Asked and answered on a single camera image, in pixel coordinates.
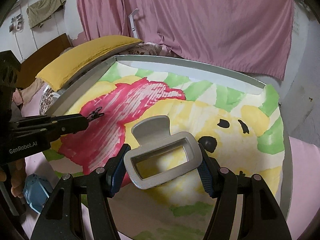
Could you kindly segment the left hand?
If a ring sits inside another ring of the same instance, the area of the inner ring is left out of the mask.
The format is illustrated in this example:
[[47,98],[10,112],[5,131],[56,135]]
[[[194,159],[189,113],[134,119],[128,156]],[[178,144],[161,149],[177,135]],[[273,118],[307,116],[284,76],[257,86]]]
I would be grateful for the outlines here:
[[17,160],[13,163],[10,163],[9,171],[5,172],[1,168],[1,181],[4,182],[7,180],[8,174],[11,175],[11,193],[14,197],[18,197],[22,199],[23,196],[23,189],[25,185],[25,179],[27,177],[26,171],[25,171],[25,159]]

